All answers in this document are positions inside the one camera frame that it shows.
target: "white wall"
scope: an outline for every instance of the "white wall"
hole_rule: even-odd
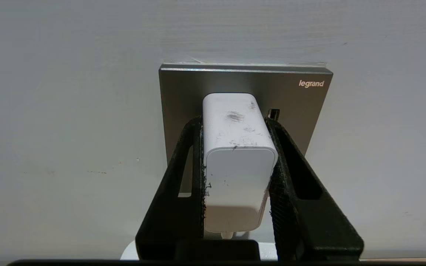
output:
[[[167,165],[162,62],[328,66],[307,158],[364,257],[426,256],[426,1],[7,0],[0,261],[119,258]]]

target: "white charger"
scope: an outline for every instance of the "white charger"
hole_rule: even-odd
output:
[[[213,93],[203,99],[204,228],[229,239],[259,227],[277,163],[257,101],[246,93]]]

